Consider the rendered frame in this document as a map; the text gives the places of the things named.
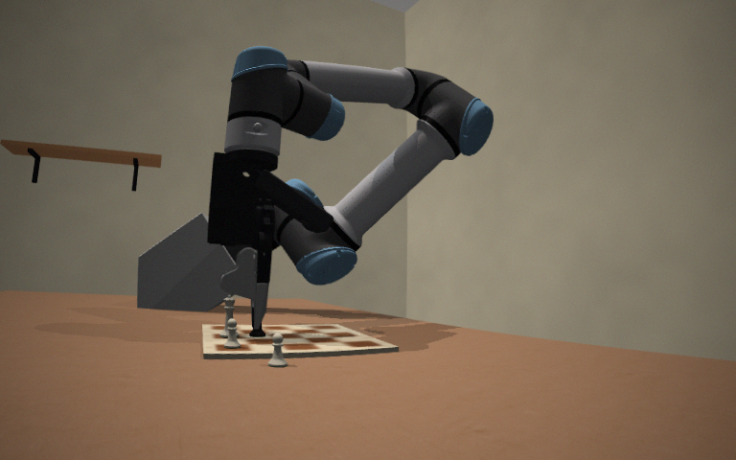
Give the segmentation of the grey chess queen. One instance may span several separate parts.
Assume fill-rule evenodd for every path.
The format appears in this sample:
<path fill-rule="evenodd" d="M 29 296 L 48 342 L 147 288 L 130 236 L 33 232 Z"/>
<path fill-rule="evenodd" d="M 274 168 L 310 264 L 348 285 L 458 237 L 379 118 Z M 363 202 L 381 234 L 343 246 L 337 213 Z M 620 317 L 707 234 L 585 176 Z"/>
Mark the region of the grey chess queen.
<path fill-rule="evenodd" d="M 236 301 L 236 299 L 231 298 L 231 295 L 229 295 L 228 298 L 225 298 L 224 299 L 224 303 L 225 303 L 225 306 L 226 306 L 226 307 L 224 307 L 224 309 L 226 310 L 226 318 L 225 318 L 225 327 L 224 327 L 224 330 L 219 334 L 220 337 L 228 338 L 229 330 L 227 330 L 227 328 L 228 328 L 227 322 L 228 322 L 229 319 L 234 319 L 233 318 L 233 310 L 235 308 L 233 306 L 234 306 L 235 301 Z"/>

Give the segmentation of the black rook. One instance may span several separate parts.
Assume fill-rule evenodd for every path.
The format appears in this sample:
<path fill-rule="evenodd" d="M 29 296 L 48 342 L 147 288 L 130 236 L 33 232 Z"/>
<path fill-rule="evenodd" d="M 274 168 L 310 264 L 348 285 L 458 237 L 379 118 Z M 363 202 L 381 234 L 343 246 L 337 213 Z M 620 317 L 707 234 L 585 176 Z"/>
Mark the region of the black rook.
<path fill-rule="evenodd" d="M 253 315 L 252 318 L 254 319 L 254 311 L 252 311 L 252 315 Z M 254 322 L 253 322 L 253 330 L 249 334 L 249 336 L 253 336 L 253 337 L 264 337 L 265 336 L 265 333 L 264 333 L 264 331 L 262 329 L 262 323 L 261 323 L 261 326 L 260 326 L 260 328 L 258 330 L 254 330 Z"/>

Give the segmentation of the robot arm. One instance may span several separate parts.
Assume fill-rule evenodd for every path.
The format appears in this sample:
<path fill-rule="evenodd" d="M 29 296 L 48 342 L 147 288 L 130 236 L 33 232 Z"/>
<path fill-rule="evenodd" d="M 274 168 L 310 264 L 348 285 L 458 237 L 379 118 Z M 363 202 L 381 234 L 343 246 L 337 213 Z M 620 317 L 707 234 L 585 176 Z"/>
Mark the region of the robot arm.
<path fill-rule="evenodd" d="M 298 272 L 318 286 L 346 276 L 362 236 L 443 160 L 476 154 L 494 123 L 491 109 L 452 81 L 403 67 L 291 60 L 255 46 L 238 55 L 231 82 L 225 153 L 279 156 L 282 123 L 307 138 L 330 140 L 344 124 L 341 102 L 391 103 L 419 118 L 416 131 L 335 206 L 323 206 L 299 179 L 285 183 L 264 170 L 256 181 L 275 199 L 272 251 L 281 245 Z"/>

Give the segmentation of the brown and cream checkered chessboard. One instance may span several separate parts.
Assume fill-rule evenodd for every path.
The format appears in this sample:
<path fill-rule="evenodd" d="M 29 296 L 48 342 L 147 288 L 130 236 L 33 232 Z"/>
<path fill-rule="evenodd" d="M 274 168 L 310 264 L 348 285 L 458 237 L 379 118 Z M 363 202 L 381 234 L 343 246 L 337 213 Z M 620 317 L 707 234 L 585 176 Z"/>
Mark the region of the brown and cream checkered chessboard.
<path fill-rule="evenodd" d="M 220 337 L 225 325 L 202 325 L 203 359 L 272 358 L 272 336 L 284 338 L 284 358 L 339 357 L 394 353 L 399 347 L 338 324 L 326 325 L 262 325 L 264 337 L 249 336 L 252 325 L 237 325 L 238 349 L 224 348 L 227 338 Z"/>

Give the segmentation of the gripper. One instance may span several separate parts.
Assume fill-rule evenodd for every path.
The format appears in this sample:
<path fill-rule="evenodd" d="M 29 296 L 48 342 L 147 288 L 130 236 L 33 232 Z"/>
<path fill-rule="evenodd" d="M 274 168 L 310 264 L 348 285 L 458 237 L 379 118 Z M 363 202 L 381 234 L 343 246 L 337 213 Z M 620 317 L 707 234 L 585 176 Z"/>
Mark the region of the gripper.
<path fill-rule="evenodd" d="M 252 247 L 238 253 L 234 270 L 221 274 L 219 285 L 226 292 L 251 299 L 252 328 L 254 322 L 254 330 L 259 330 L 266 313 L 270 281 L 275 199 L 255 187 L 255 183 L 264 170 L 277 170 L 278 157 L 262 150 L 237 149 L 215 152 L 214 161 L 207 242 Z M 244 176 L 242 171 L 249 176 Z"/>

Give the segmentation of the grey chess pawn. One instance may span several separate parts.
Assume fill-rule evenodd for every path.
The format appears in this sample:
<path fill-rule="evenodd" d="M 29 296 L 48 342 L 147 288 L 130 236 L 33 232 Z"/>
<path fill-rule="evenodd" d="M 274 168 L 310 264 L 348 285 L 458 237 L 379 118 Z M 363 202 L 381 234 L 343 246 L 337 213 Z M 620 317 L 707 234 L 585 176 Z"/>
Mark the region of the grey chess pawn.
<path fill-rule="evenodd" d="M 241 344 L 238 342 L 237 337 L 236 337 L 236 330 L 238 329 L 236 328 L 237 321 L 235 319 L 229 319 L 227 324 L 228 324 L 227 330 L 229 330 L 229 335 L 228 335 L 228 340 L 224 344 L 224 348 L 238 349 L 241 347 Z"/>
<path fill-rule="evenodd" d="M 268 362 L 268 366 L 277 367 L 277 368 L 287 367 L 288 363 L 283 358 L 283 353 L 282 353 L 282 348 L 281 348 L 282 346 L 284 346 L 284 344 L 282 343 L 283 336 L 279 333 L 276 333 L 275 335 L 272 336 L 272 340 L 274 342 L 272 343 L 272 346 L 274 346 L 274 351 L 273 351 L 272 359 Z"/>

